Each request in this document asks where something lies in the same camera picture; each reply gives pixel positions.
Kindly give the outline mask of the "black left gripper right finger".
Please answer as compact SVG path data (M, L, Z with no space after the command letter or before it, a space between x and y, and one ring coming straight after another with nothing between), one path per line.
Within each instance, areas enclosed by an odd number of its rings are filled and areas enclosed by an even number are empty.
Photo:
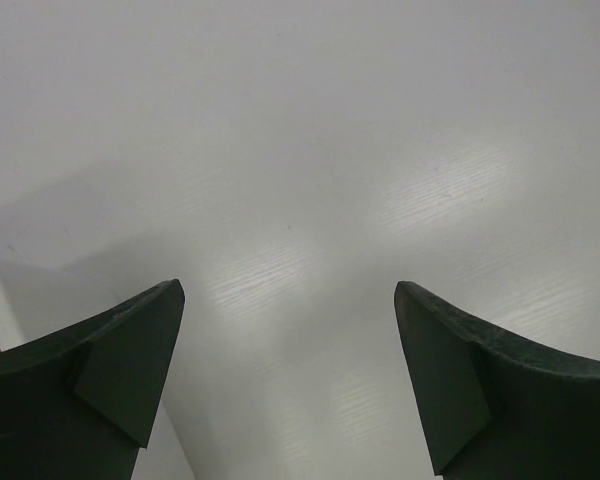
M396 286L400 341L435 475L600 479L600 361Z

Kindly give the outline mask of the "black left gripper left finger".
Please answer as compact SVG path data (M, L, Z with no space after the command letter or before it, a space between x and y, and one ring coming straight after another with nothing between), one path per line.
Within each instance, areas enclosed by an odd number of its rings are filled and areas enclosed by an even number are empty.
M184 312L179 280L0 353L0 479L129 479Z

